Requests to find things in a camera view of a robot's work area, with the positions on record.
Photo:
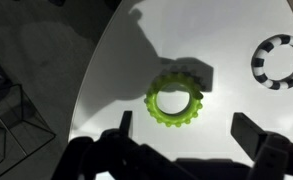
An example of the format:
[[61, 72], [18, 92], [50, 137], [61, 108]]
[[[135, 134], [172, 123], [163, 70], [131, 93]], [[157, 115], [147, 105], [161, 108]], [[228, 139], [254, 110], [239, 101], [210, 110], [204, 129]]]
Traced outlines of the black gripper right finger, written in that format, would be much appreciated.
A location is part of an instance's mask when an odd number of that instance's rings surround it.
[[268, 134], [241, 112], [233, 114], [231, 135], [251, 160], [257, 157], [258, 151]]

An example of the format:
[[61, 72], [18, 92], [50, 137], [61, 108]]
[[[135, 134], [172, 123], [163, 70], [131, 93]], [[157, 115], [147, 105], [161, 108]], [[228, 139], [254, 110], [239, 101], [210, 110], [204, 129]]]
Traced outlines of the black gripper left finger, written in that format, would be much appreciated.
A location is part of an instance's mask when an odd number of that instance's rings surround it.
[[130, 126], [132, 122], [132, 111], [125, 111], [122, 115], [122, 119], [120, 122], [119, 130], [126, 136], [130, 135]]

